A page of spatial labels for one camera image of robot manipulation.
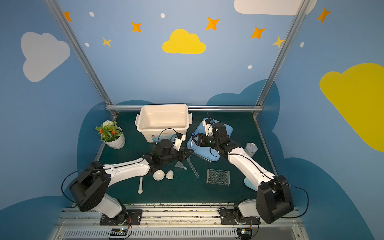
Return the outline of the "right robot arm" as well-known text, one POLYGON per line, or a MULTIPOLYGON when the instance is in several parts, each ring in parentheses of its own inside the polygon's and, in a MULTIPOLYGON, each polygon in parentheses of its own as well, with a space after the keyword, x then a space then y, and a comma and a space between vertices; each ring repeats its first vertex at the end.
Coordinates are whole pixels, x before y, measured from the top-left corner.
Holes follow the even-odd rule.
POLYGON ((234 218, 244 224, 248 218, 259 217, 271 224, 294 210, 289 183, 284 176, 275 176, 254 161, 246 151, 230 139, 225 124, 212 119, 202 121, 205 133, 194 134, 192 141, 199 147, 215 149, 221 157, 237 167, 257 189, 255 199, 234 206, 234 218))

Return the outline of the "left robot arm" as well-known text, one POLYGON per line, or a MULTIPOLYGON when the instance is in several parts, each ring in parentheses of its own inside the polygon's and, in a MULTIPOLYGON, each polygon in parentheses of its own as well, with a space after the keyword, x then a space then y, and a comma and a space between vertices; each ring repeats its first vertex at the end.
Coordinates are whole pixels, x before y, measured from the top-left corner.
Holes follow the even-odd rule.
POLYGON ((118 224, 128 218, 127 209, 121 201, 107 194, 107 189, 124 180, 154 173, 162 164, 184 161, 194 151, 180 147, 164 139, 156 144, 153 151, 136 160, 113 165, 92 162, 69 185, 69 190, 81 212, 97 211, 118 224))

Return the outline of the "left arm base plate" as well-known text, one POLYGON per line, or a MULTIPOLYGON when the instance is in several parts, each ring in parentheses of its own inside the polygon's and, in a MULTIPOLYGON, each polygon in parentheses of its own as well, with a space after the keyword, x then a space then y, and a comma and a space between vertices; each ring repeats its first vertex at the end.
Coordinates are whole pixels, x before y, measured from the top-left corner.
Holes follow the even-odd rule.
POLYGON ((131 225, 138 226, 141 223, 143 210, 122 210, 114 218, 109 218, 105 214, 102 214, 100 220, 100 226, 122 226, 131 225))

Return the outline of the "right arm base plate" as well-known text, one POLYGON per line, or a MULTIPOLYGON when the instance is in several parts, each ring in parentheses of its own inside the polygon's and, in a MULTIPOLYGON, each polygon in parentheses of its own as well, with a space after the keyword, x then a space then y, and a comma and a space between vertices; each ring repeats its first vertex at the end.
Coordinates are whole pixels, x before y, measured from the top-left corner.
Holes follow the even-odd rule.
POLYGON ((261 223, 259 217, 244 217, 239 210, 218 208, 222 225, 258 225, 261 223))

